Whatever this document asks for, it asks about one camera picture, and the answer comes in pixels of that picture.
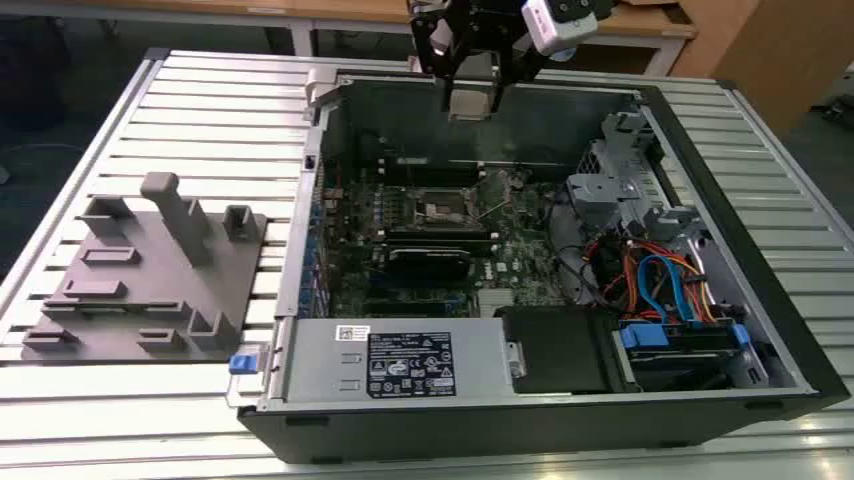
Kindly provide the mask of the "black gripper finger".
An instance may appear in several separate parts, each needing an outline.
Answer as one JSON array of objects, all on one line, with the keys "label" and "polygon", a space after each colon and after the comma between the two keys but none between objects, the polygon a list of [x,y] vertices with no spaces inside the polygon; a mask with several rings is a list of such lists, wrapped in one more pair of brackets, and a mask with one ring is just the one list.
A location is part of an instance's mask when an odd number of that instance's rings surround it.
[{"label": "black gripper finger", "polygon": [[491,82],[490,112],[496,113],[506,89],[534,80],[542,69],[542,55],[534,47],[524,27],[499,24],[492,33],[491,60],[495,72]]},{"label": "black gripper finger", "polygon": [[442,88],[440,110],[450,111],[455,75],[467,55],[463,36],[443,17],[412,17],[410,26],[422,72]]}]

